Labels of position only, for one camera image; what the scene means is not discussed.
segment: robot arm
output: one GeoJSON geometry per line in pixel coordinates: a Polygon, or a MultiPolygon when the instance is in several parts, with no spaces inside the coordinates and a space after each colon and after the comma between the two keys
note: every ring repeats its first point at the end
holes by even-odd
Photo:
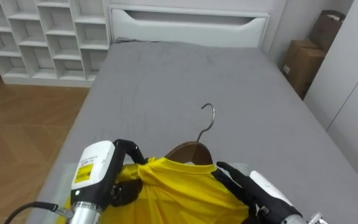
{"type": "Polygon", "coordinates": [[[307,222],[291,202],[262,174],[252,171],[245,176],[225,162],[216,165],[229,172],[231,178],[242,187],[248,198],[256,204],[255,215],[263,224],[326,224],[322,215],[316,212],[307,222]]]}
{"type": "Polygon", "coordinates": [[[138,146],[132,141],[101,141],[84,150],[71,183],[70,198],[74,215],[68,219],[68,223],[99,223],[102,212],[111,202],[115,180],[126,154],[135,163],[146,163],[138,146]]]}

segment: black cable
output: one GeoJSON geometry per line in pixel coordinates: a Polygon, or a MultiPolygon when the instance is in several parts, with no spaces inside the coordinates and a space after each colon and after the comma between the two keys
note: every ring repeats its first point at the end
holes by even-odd
{"type": "Polygon", "coordinates": [[[4,224],[10,224],[14,217],[19,214],[21,211],[27,208],[43,208],[46,210],[50,210],[51,212],[55,212],[59,206],[54,203],[47,202],[31,202],[17,208],[12,214],[5,220],[4,224]]]}

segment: clothes hanger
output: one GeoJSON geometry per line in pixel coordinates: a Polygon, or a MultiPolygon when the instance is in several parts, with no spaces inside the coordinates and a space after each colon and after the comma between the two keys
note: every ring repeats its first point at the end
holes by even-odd
{"type": "Polygon", "coordinates": [[[165,158],[180,163],[192,162],[195,165],[213,164],[211,153],[208,148],[204,144],[200,143],[200,138],[203,133],[211,129],[215,122],[214,106],[211,103],[207,103],[201,107],[201,109],[204,109],[206,106],[212,107],[212,121],[209,126],[200,132],[196,141],[188,141],[180,144],[176,148],[172,149],[172,151],[170,151],[165,158]]]}

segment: white headboard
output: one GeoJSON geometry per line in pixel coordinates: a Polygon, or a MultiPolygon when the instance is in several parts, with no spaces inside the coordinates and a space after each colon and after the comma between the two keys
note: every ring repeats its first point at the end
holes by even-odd
{"type": "Polygon", "coordinates": [[[186,42],[212,47],[260,47],[270,15],[111,4],[111,39],[186,42]]]}

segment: white wardrobe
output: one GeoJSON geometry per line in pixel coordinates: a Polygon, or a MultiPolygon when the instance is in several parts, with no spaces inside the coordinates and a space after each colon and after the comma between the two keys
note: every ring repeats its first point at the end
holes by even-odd
{"type": "Polygon", "coordinates": [[[358,173],[358,0],[355,0],[305,103],[358,173]]]}

